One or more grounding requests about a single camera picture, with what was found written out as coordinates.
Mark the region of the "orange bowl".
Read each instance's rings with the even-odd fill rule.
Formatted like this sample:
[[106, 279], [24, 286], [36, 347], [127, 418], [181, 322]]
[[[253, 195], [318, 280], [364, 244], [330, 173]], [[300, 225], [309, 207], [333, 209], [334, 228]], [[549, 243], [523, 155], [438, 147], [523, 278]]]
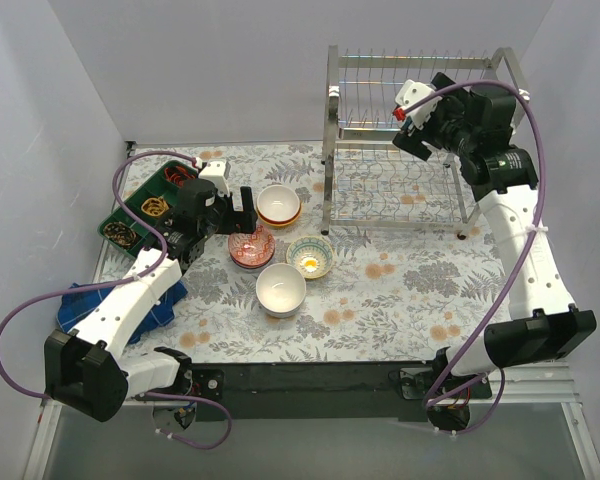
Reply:
[[296, 192], [284, 185], [264, 188], [257, 197], [256, 209], [262, 220], [272, 225], [286, 225], [301, 212], [302, 202]]

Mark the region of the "blue zigzag red-inside bowl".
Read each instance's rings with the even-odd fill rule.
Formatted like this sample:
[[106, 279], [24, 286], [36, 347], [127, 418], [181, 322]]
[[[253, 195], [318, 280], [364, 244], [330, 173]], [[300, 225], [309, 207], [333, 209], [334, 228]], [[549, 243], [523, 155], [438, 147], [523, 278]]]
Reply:
[[275, 249], [275, 238], [263, 225], [258, 225], [252, 234], [234, 233], [228, 237], [230, 257], [246, 265], [259, 265], [271, 260]]

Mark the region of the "yellow bowl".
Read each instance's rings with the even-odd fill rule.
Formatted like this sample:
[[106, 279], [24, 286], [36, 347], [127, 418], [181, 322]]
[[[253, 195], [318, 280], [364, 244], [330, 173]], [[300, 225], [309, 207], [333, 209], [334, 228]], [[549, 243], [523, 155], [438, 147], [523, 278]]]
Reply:
[[264, 223], [265, 225], [267, 225], [269, 227], [273, 227], [274, 229], [281, 229], [281, 228], [285, 228], [285, 227], [292, 225], [300, 218], [300, 215], [301, 215], [301, 212], [298, 211], [294, 217], [287, 219], [284, 222], [274, 222], [274, 221], [271, 221], [270, 219], [267, 219], [266, 217], [262, 216], [260, 214], [260, 212], [258, 212], [259, 220], [262, 223]]

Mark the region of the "cream bowl with teal stripes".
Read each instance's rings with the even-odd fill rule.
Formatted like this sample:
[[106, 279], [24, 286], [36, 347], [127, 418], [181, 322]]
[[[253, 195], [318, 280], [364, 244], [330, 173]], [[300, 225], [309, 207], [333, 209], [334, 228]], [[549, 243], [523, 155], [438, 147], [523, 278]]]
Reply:
[[323, 236], [303, 236], [289, 245], [286, 261], [306, 280], [315, 280], [330, 272], [335, 264], [335, 252]]

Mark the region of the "white ribbed bowl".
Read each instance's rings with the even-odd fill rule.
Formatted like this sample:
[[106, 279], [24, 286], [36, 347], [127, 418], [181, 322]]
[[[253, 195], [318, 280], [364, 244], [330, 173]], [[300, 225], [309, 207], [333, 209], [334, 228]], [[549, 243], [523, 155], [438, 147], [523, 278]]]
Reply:
[[261, 308], [265, 313], [274, 318], [289, 318], [299, 312], [304, 301], [279, 302], [273, 300], [260, 300]]
[[306, 281], [292, 265], [272, 264], [259, 274], [256, 281], [256, 296], [258, 301], [304, 301]]

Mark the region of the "red and white floral bowl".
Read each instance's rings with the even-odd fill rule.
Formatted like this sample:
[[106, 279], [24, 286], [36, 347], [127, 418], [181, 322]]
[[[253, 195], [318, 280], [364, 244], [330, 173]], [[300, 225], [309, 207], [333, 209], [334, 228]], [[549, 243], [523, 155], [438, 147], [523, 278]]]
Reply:
[[271, 263], [271, 260], [269, 260], [269, 261], [261, 263], [259, 265], [246, 265], [246, 264], [243, 264], [243, 263], [237, 261], [233, 257], [231, 258], [231, 260], [238, 268], [241, 268], [246, 271], [256, 271], [256, 270], [267, 267]]

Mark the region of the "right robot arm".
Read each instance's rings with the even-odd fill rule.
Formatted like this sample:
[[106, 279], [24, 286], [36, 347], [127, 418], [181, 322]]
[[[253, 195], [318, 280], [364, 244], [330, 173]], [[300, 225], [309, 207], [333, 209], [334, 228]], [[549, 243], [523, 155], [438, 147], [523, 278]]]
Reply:
[[577, 307], [554, 260], [542, 223], [544, 164], [511, 142], [513, 116], [524, 102], [510, 85], [457, 84], [443, 73], [428, 83], [407, 80], [395, 96], [393, 114], [402, 126], [394, 145], [421, 160], [435, 149], [458, 158], [507, 276], [494, 303], [509, 302], [509, 320], [485, 319], [479, 334], [437, 354], [432, 383], [444, 397], [459, 395], [469, 376], [561, 360], [597, 327], [594, 313]]

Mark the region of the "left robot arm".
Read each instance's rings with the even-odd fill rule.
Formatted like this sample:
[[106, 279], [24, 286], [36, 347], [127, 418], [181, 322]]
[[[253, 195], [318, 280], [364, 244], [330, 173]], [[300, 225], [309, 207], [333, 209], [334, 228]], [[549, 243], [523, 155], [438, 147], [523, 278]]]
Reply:
[[191, 179], [174, 207], [147, 227], [151, 236], [122, 283], [68, 332], [56, 330], [44, 344], [45, 393], [91, 418], [111, 419], [123, 402], [141, 394], [173, 400], [192, 390], [191, 359], [168, 347], [124, 362], [133, 333], [164, 294], [204, 252], [213, 235], [255, 231], [252, 190], [240, 189], [241, 209], [210, 180]]

